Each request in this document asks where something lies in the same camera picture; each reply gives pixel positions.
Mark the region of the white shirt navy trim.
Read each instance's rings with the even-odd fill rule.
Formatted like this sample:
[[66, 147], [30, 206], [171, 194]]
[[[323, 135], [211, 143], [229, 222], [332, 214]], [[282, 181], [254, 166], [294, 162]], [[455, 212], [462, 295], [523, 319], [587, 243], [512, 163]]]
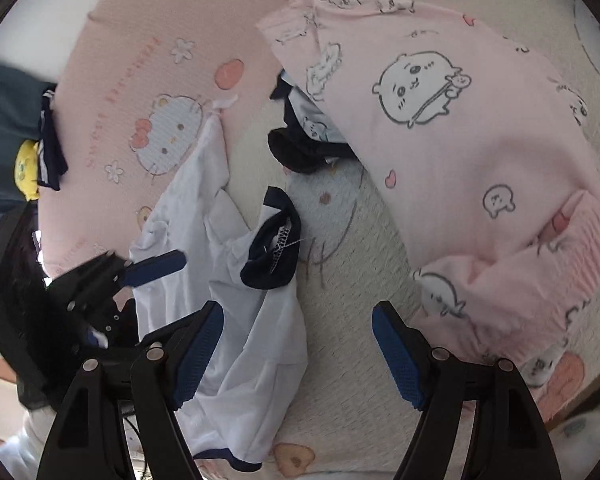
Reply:
[[210, 113], [131, 245], [145, 260], [179, 250], [187, 263], [135, 289], [146, 335], [200, 310], [209, 300], [224, 324], [195, 395], [176, 412], [197, 460], [226, 460], [255, 472], [268, 457], [308, 365], [306, 324], [297, 297], [301, 220], [287, 193], [271, 186], [249, 229], [226, 192], [230, 170], [221, 116]]

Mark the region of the pink cartoon print pajama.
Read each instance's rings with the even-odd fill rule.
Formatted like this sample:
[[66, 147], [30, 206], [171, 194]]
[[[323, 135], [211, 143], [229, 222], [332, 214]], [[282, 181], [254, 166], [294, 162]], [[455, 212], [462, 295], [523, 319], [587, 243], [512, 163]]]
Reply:
[[600, 164], [577, 92], [429, 3], [289, 0], [259, 29], [387, 204], [422, 291], [412, 325], [544, 385], [600, 288]]

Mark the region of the navy white-striped folded garment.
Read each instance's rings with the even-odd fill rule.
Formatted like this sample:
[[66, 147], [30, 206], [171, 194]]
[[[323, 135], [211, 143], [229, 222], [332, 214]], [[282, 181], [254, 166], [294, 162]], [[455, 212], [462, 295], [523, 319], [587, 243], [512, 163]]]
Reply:
[[47, 88], [42, 94], [40, 111], [40, 140], [38, 140], [38, 185], [60, 190], [61, 177], [68, 171], [54, 123], [55, 88]]

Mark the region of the yellow plush toy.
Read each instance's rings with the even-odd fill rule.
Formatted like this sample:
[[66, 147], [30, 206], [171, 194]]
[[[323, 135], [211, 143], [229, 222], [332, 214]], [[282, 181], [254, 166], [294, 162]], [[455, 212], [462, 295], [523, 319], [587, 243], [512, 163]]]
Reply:
[[40, 198], [38, 194], [38, 144], [25, 140], [18, 150], [14, 180], [18, 190], [28, 202]]

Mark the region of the navy garment under pajama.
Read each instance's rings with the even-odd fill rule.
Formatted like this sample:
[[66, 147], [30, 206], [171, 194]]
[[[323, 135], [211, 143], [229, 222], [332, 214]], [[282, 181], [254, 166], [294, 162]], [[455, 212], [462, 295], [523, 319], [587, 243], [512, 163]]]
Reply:
[[358, 159], [330, 118], [284, 70], [277, 76], [270, 100], [283, 103], [285, 125], [268, 133], [268, 148], [286, 169], [314, 174], [340, 159]]

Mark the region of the dark teal curtain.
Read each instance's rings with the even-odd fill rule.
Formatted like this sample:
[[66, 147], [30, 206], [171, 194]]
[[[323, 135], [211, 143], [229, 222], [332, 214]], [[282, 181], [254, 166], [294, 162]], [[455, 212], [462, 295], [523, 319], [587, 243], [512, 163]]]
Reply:
[[40, 140], [43, 96], [56, 84], [0, 65], [0, 219], [24, 201], [15, 184], [16, 157], [24, 141]]

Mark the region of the pink cream Hello Kitty blanket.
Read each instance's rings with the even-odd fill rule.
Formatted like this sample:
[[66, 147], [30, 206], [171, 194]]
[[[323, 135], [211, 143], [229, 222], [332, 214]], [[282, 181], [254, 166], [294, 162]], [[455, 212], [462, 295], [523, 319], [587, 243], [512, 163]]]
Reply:
[[[278, 63], [257, 22], [286, 0], [94, 0], [56, 94], [69, 163], [59, 192], [40, 203], [47, 272], [58, 276], [113, 249], [126, 254], [170, 183], [130, 148], [157, 96], [232, 99], [223, 116], [227, 193], [250, 226], [265, 190], [284, 188], [302, 220], [298, 296], [309, 365], [265, 460], [263, 479], [380, 479], [396, 471], [417, 413], [396, 391], [370, 329], [388, 299], [418, 305], [407, 256], [372, 180], [343, 162], [311, 177], [288, 174], [266, 134], [283, 122], [268, 95]], [[600, 153], [600, 76], [574, 26], [574, 0], [418, 0], [457, 10], [547, 56], [583, 96]]]

